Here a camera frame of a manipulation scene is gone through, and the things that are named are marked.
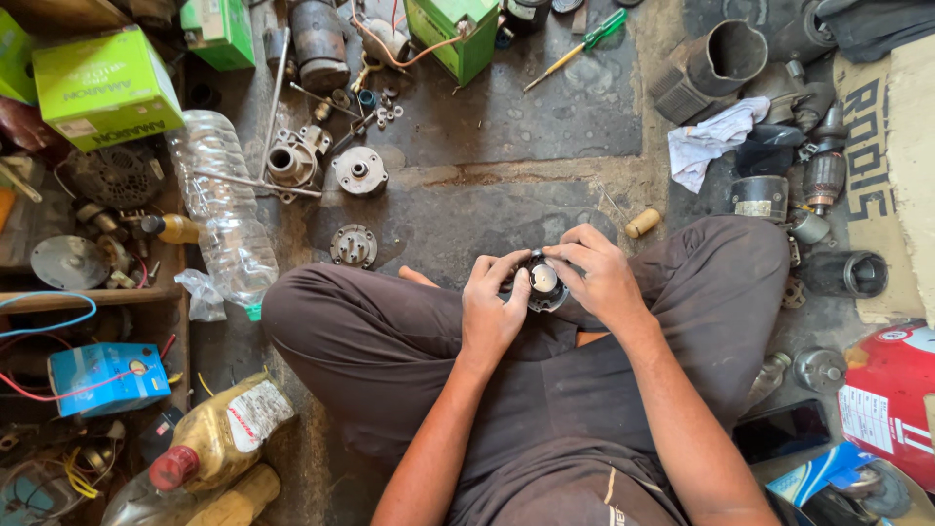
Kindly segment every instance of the battery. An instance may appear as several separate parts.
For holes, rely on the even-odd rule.
[[[465,86],[494,57],[497,0],[404,0],[406,24],[412,39],[428,48],[457,37],[465,37],[432,53],[458,85]]]

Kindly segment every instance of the yellow wire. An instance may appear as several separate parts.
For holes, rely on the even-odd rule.
[[[65,461],[65,474],[68,476],[68,482],[71,483],[71,487],[78,493],[88,497],[89,499],[96,499],[99,491],[91,487],[90,484],[79,478],[75,475],[75,472],[72,471],[72,467],[75,465],[75,459],[78,457],[78,452],[81,451],[80,447],[76,447],[74,451],[71,452],[71,456],[68,457],[68,460]]]
[[[214,396],[211,389],[208,389],[208,384],[205,383],[205,379],[201,376],[201,373],[198,373],[198,379],[201,380],[201,387],[204,387],[205,391],[207,391],[210,396]]]

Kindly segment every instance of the dirty floor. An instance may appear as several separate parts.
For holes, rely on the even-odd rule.
[[[371,16],[389,18],[382,11],[391,2],[367,3],[375,5]],[[612,4],[590,4],[593,28],[612,12]],[[666,134],[673,126],[653,110],[648,79],[683,38],[702,35],[725,17],[747,19],[769,36],[791,20],[794,5],[793,0],[646,0],[630,11],[625,37],[581,57],[580,64],[528,97],[520,96],[522,86],[572,44],[568,20],[552,16],[546,32],[537,37],[539,47],[520,42],[514,49],[498,51],[489,71],[455,93],[454,82],[428,61],[413,69],[419,84],[387,75],[401,88],[398,104],[406,114],[388,127],[389,133],[373,127],[367,135],[367,145],[383,157],[390,173],[385,194],[370,200],[347,197],[326,173],[321,199],[300,198],[284,205],[275,197],[259,198],[258,215],[275,245],[280,272],[329,261],[334,232],[356,223],[377,236],[374,271],[395,275],[408,265],[443,287],[460,289],[476,256],[554,243],[580,223],[595,225],[634,255],[669,230],[722,212],[726,189],[736,177],[730,172],[732,162],[712,164],[699,196],[670,185]],[[284,13],[277,9],[278,2],[255,7],[254,29],[283,20]],[[254,39],[261,50],[262,41]],[[357,57],[349,59],[352,71],[359,64],[354,41],[351,38],[348,51],[349,57]],[[222,78],[212,78],[208,69],[189,65],[186,82],[213,82],[222,93],[217,110],[237,126],[248,166],[254,170],[261,162],[271,76],[263,64]],[[286,89],[279,114],[278,125],[298,128],[306,123],[309,101]],[[346,122],[338,119],[334,125],[337,139]],[[626,218],[653,207],[665,223],[631,240],[623,233],[627,220],[604,197],[598,182]],[[835,235],[846,240],[843,224],[835,226]],[[853,302],[849,307],[844,303],[809,300],[802,309],[784,311],[771,350],[795,354],[806,345],[855,340],[865,330],[853,313]],[[300,414],[267,449],[267,460],[279,472],[283,487],[258,523],[367,524],[386,474],[345,451],[324,408],[281,361],[259,327],[236,307],[228,304],[226,310],[226,322],[192,324],[193,371],[201,372],[217,391],[266,365]],[[766,404],[808,396],[789,384]],[[195,384],[193,403],[207,396]],[[836,404],[824,402],[828,420],[836,422]]]

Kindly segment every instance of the blue wire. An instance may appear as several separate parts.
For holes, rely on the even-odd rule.
[[[94,303],[94,300],[92,300],[91,298],[88,298],[87,296],[83,296],[81,294],[77,294],[75,292],[60,292],[57,290],[52,290],[49,292],[27,292],[21,296],[17,296],[16,298],[10,298],[9,300],[0,301],[0,309],[3,309],[4,307],[9,305],[13,301],[22,300],[23,298],[29,298],[30,296],[41,296],[44,294],[57,294],[59,296],[72,296],[75,298],[81,298],[82,300],[85,300],[88,303],[91,303],[91,311],[73,320],[68,320],[68,321],[58,323],[55,325],[49,325],[48,327],[43,327],[41,329],[16,329],[16,330],[11,330],[10,332],[2,332],[0,333],[0,338],[7,338],[9,336],[18,336],[20,334],[33,334],[36,332],[45,332],[47,330],[56,330],[56,329],[61,329],[63,327],[69,327],[69,326],[75,325],[76,323],[80,323],[90,318],[91,316],[94,315],[94,313],[97,312],[97,303]]]

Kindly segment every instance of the green screwdriver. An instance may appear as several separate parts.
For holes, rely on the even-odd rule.
[[[565,56],[558,59],[558,62],[556,62],[555,64],[552,64],[552,66],[546,69],[545,73],[539,75],[538,79],[533,80],[531,84],[526,86],[523,89],[523,93],[526,93],[527,91],[531,90],[533,86],[542,82],[542,79],[545,79],[549,75],[552,75],[552,73],[555,70],[563,66],[565,62],[568,62],[568,60],[570,60],[571,57],[578,54],[578,51],[590,50],[591,48],[593,48],[594,45],[597,44],[597,42],[600,39],[616,31],[618,27],[624,24],[624,22],[626,22],[626,9],[620,7],[607,20],[605,20],[604,23],[602,23],[596,30],[585,35],[584,38],[582,38],[581,44],[578,44],[577,46],[575,46],[575,49],[569,51],[568,53],[566,53]]]

